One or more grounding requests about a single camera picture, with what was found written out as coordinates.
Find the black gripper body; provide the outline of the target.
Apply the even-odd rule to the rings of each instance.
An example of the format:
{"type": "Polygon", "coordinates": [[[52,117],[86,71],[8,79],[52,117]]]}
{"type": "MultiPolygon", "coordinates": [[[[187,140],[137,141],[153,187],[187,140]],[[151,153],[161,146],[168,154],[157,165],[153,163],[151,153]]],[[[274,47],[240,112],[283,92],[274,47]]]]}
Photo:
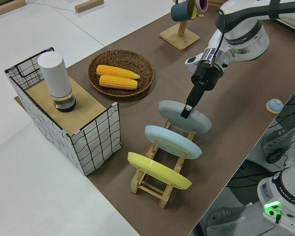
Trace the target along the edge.
{"type": "Polygon", "coordinates": [[[213,90],[219,78],[223,76],[217,67],[211,67],[210,64],[199,62],[196,70],[193,72],[191,82],[195,88],[202,88],[203,90],[213,90]]]}

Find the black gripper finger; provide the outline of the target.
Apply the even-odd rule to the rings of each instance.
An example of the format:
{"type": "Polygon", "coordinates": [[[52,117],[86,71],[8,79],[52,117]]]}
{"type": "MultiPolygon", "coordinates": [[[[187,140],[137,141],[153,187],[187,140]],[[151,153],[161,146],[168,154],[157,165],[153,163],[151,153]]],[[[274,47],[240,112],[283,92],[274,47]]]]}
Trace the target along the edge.
{"type": "Polygon", "coordinates": [[[185,107],[180,114],[181,117],[183,117],[184,119],[187,119],[189,117],[190,113],[198,104],[204,92],[205,86],[202,83],[198,82],[193,86],[191,92],[186,99],[185,107]]]}

